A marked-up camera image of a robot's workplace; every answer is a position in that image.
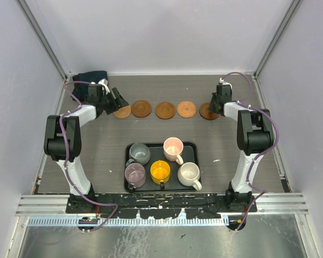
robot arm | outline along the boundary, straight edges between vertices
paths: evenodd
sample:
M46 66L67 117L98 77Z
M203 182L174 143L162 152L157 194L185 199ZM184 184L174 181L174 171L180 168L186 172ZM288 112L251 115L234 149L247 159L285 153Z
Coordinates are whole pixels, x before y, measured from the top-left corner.
M232 102L232 85L221 80L216 86L209 105L210 112L219 113L230 117L237 122L237 145L240 149L240 159L236 174L229 183L227 190L227 203L237 200L249 203L251 198L252 184L259 162L263 158L260 155L273 145L274 136L272 125L268 118L261 113L247 109ZM254 163L249 178L248 172L251 164Z
M86 104L79 108L77 112L64 116L64 127L69 143L69 161L67 162L69 176L77 188L90 199L91 197L94 198L94 190L90 181L86 178L79 157L81 152L80 128L86 123L95 120L104 110L107 114L111 114L127 105L128 103L116 88L110 91L103 83L91 84L88 88ZM56 161L65 174L66 147L61 135L59 119L60 116L49 116L47 118L44 152ZM71 194L79 196L79 193L69 182L68 184Z

wooden coaster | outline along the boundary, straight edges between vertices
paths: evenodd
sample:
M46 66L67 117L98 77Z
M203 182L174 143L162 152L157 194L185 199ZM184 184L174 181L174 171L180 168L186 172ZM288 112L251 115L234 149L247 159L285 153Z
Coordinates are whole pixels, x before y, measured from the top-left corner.
M114 112L114 116L117 118L126 118L130 115L131 107L130 106L124 106L120 108L119 110Z
M207 120L214 120L219 117L218 114L209 111L209 102L205 102L200 106L200 115Z
M196 106L190 101L183 101L177 106L177 113L181 117L189 118L196 114Z
M151 104L148 101L137 101L131 107L131 112L136 117L147 117L152 111Z
M176 114L176 108L170 102L161 102L156 107L156 115L161 119L170 119Z

cup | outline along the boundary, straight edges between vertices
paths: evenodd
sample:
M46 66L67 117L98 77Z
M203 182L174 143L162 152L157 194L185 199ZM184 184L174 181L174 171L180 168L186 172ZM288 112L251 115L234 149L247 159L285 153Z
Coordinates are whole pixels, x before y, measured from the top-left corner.
M182 185L185 185L187 187L193 187L197 191L200 191L202 189L202 185L199 179L200 169L195 163L184 163L178 169L178 180L181 182Z
M151 152L144 144L133 144L129 149L129 157L126 167L133 162L145 165L150 160Z
M144 167L138 163L132 163L124 171L124 177L129 183L129 189L134 191L142 187L146 182L146 172Z
M183 159L181 157L183 151L183 142L176 138L171 137L164 141L164 156L170 161L175 161L178 164L183 164Z
M153 182L160 185L164 189L164 184L168 182L171 175L171 168L166 161L158 160L151 166L151 178Z

dark cloth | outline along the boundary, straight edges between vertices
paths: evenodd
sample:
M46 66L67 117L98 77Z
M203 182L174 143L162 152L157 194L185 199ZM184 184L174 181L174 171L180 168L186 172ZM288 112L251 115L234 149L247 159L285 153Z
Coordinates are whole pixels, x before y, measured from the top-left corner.
M84 74L78 74L73 76L73 81L99 83L99 81L102 79L108 80L108 74L106 71L89 71ZM88 94L88 85L83 83L75 83L74 90L72 93L81 102L84 102L85 96Z

tray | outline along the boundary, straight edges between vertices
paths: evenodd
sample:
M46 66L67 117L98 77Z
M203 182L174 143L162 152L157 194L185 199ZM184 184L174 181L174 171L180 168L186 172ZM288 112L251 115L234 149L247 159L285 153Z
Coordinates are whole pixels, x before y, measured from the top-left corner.
M137 189L135 189L134 193L144 193L144 192L189 192L189 191L196 191L193 187L186 187L185 185L182 185L178 181L177 172L180 167L175 161L169 161L164 157L164 150L163 150L163 142L157 142L157 143L147 143L145 144L151 152L151 158L150 161L144 165L145 171L146 171L146 183ZM129 160L129 150L130 147L133 144L130 144L125 149L125 160L124 164ZM196 165L199 166L199 158L198 158L198 149L196 145L193 142L190 141L184 141L183 142L184 148L182 153L182 158L184 160L184 163L186 162L193 162ZM159 185L155 184L151 178L150 168L151 165L157 161L157 160L164 160L166 161L171 168L171 176L169 181L165 184L165 189L162 190ZM131 192L129 190L129 183L124 178L124 190L127 192Z

